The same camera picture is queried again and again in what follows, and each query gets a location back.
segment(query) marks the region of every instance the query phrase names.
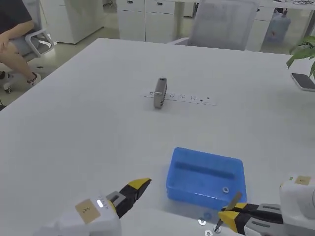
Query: shorts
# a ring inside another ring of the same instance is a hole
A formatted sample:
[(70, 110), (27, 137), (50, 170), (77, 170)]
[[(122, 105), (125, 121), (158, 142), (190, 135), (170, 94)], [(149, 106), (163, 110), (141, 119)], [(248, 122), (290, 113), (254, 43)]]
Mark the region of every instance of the shorts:
[[(21, 56), (25, 56), (26, 54), (29, 54), (33, 51), (25, 41), (25, 37), (11, 39), (10, 42), (13, 43), (14, 46), (18, 49), (18, 52)], [(31, 38), (31, 42), (36, 48), (38, 48), (39, 42), (37, 38)]]

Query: blue plastic box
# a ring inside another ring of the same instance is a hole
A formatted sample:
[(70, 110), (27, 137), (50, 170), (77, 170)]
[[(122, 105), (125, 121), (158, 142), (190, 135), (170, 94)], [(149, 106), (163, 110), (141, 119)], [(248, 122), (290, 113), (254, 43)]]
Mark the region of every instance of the blue plastic box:
[(174, 149), (166, 188), (170, 199), (215, 210), (227, 206), (237, 191), (240, 202), (247, 201), (241, 160), (181, 147)]

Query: person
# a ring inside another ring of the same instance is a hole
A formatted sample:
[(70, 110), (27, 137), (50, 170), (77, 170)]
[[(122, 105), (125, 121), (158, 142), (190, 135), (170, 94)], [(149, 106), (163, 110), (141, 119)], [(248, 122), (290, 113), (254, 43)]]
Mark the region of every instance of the person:
[[(32, 52), (25, 35), (33, 29), (34, 22), (22, 0), (0, 0), (0, 62), (22, 74), (32, 86), (41, 76), (31, 71), (23, 56)], [(36, 38), (32, 43), (38, 47)], [(0, 72), (0, 78), (6, 75)]]

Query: robotic arm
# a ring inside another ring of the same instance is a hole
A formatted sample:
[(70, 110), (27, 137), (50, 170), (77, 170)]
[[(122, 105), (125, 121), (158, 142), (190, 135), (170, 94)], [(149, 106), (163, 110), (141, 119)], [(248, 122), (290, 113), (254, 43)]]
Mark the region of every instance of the robotic arm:
[(281, 205), (238, 203), (219, 218), (245, 236), (315, 236), (315, 178), (292, 176), (280, 186)]
[(121, 236), (120, 218), (133, 207), (150, 182), (149, 178), (137, 179), (119, 192), (85, 199), (33, 236)]

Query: gray floor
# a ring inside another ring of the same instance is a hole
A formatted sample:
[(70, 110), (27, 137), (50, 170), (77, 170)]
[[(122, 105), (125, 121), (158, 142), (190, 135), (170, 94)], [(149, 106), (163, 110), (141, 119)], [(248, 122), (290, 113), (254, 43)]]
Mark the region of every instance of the gray floor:
[[(286, 34), (284, 42), (282, 44), (264, 43), (261, 51), (288, 54), (289, 48), (291, 48), (301, 38), (303, 29), (307, 24), (309, 14), (309, 11), (289, 10), (288, 17), (290, 17), (292, 23)], [(192, 18), (184, 18), (181, 29), (182, 37), (189, 36), (192, 24)], [(57, 44), (54, 50), (45, 54), (40, 59), (31, 61), (30, 64), (48, 65), (57, 68), (100, 37), (119, 39), (118, 19), (115, 6), (107, 6), (104, 8), (104, 28), (85, 38), (77, 45)], [(8, 71), (8, 68), (0, 64), (0, 70)], [(0, 100), (3, 104), (8, 105), (20, 97), (28, 89), (28, 84), (21, 79), (15, 84), (11, 94), (6, 94), (2, 89), (0, 89)]]

